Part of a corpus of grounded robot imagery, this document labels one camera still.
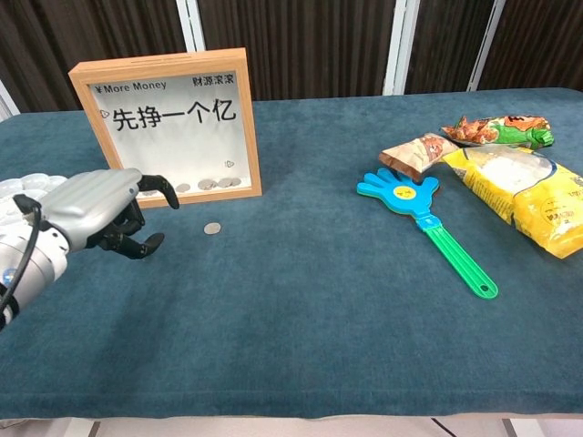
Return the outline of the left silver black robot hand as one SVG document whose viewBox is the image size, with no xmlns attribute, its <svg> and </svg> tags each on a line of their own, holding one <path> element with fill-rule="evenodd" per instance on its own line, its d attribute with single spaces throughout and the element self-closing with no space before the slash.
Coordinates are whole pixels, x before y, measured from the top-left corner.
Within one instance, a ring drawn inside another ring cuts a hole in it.
<svg viewBox="0 0 583 437">
<path fill-rule="evenodd" d="M 136 196 L 152 190 L 161 192 L 171 208 L 179 208 L 174 188 L 160 175 L 144 175 L 135 168 L 77 174 L 40 199 L 40 229 L 58 231 L 72 252 L 99 246 L 143 259 L 164 240 L 162 233 L 143 243 L 132 238 L 145 224 Z"/>
</svg>

